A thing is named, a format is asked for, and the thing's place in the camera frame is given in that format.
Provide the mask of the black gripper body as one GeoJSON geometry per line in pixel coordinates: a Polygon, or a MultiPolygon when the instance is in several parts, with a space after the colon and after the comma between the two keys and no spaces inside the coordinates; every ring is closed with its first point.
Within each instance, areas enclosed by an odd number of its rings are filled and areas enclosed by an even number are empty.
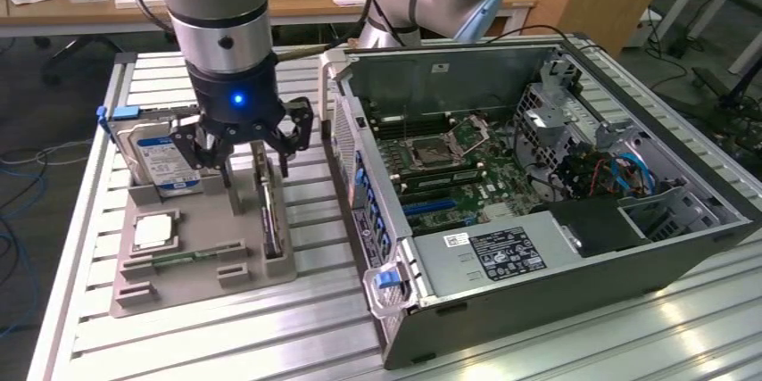
{"type": "Polygon", "coordinates": [[[279,124],[286,109],[277,88],[275,54],[269,54],[251,69],[213,73],[187,65],[207,133],[231,145],[262,140],[285,145],[279,124]]]}

